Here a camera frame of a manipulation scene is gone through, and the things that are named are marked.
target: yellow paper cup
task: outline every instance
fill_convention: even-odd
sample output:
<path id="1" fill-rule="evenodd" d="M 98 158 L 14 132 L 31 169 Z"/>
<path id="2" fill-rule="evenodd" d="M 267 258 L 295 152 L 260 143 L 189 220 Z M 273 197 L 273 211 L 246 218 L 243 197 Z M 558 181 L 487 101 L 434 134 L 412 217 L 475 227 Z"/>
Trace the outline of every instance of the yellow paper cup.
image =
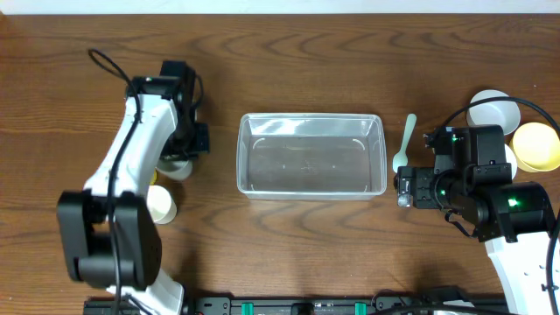
<path id="1" fill-rule="evenodd" d="M 525 172 L 549 172 L 560 166 L 560 139 L 548 125 L 530 122 L 514 134 L 511 150 Z"/>

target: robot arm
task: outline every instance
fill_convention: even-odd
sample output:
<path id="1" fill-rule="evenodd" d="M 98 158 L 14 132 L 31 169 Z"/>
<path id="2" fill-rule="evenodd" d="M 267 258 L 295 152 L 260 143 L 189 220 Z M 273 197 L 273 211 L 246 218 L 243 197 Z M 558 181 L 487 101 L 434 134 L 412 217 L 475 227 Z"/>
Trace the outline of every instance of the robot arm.
<path id="1" fill-rule="evenodd" d="M 207 126 L 192 106 L 196 73 L 184 62 L 165 61 L 158 77 L 135 77 L 142 113 L 118 167 L 114 216 L 122 294 L 162 315 L 180 314 L 184 289 L 161 269 L 162 244 L 145 197 L 156 165 L 187 162 L 208 151 Z M 127 90 L 125 115 L 107 156 L 82 192 L 63 192 L 58 219 L 66 268 L 74 281 L 114 291 L 115 262 L 109 233 L 95 225 L 107 218 L 109 171 L 129 132 L 136 104 Z"/>
<path id="2" fill-rule="evenodd" d="M 177 128 L 177 110 L 173 101 L 162 99 L 160 95 L 140 94 L 142 103 L 141 122 L 122 156 L 115 182 L 115 196 L 131 192 L 146 196 L 151 176 L 169 136 Z M 94 196 L 106 196 L 109 185 L 109 171 L 115 155 L 123 144 L 126 134 L 134 121 L 136 104 L 133 97 L 126 101 L 126 110 L 121 128 L 108 150 L 101 166 L 87 180 L 84 190 L 91 190 Z"/>
<path id="3" fill-rule="evenodd" d="M 395 176 L 398 204 L 441 209 L 475 226 L 479 242 L 498 272 L 510 312 L 551 314 L 545 265 L 554 213 L 537 183 L 512 183 L 499 126 L 448 128 L 425 136 L 433 168 L 400 167 Z M 558 270 L 554 260 L 554 270 Z M 554 283 L 560 283 L 554 272 Z"/>

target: wood grain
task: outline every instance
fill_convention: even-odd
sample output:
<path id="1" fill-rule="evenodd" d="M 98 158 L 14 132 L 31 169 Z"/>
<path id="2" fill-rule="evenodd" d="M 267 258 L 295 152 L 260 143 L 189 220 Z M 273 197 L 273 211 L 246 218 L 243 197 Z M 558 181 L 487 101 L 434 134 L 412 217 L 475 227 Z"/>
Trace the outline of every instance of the wood grain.
<path id="1" fill-rule="evenodd" d="M 409 163 L 432 164 L 422 134 L 482 88 L 560 118 L 560 17 L 539 15 L 92 16 L 0 19 L 0 314 L 77 314 L 104 295 L 66 273 L 55 205 L 81 189 L 123 116 L 123 83 L 89 61 L 102 49 L 130 75 L 186 60 L 203 77 L 212 152 L 158 227 L 164 268 L 189 292 L 371 296 L 457 284 L 501 292 L 485 249 L 438 211 L 369 202 L 249 200 L 235 184 L 248 112 L 372 113 L 389 163 L 417 114 Z M 522 108 L 524 122 L 541 121 Z M 464 125 L 464 117 L 455 122 Z M 560 181 L 518 172 L 560 205 Z"/>

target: white bowl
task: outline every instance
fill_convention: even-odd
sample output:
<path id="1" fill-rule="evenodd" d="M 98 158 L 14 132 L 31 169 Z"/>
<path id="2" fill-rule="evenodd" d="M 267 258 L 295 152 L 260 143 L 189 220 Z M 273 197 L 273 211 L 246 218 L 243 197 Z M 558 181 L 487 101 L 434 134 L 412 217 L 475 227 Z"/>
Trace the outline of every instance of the white bowl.
<path id="1" fill-rule="evenodd" d="M 484 90 L 478 92 L 471 103 L 498 96 L 508 95 L 497 90 Z M 521 120 L 521 111 L 514 101 L 491 101 L 469 108 L 466 113 L 466 122 L 469 126 L 497 124 L 503 129 L 504 135 L 514 132 Z"/>
<path id="2" fill-rule="evenodd" d="M 156 170 L 170 179 L 182 181 L 188 178 L 193 172 L 192 161 L 157 161 Z"/>
<path id="3" fill-rule="evenodd" d="M 514 179 L 517 174 L 517 158 L 511 148 L 507 144 L 504 145 L 506 146 L 506 162 L 511 164 L 511 179 Z"/>

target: transparent plastic bin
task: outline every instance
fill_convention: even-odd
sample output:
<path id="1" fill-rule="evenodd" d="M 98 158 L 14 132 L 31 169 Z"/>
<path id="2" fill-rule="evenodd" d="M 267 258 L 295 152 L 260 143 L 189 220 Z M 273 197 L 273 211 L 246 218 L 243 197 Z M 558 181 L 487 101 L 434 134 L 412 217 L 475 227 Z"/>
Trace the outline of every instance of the transparent plastic bin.
<path id="1" fill-rule="evenodd" d="M 246 114 L 237 187 L 268 200 L 369 200 L 387 188 L 382 120 L 360 114 Z"/>

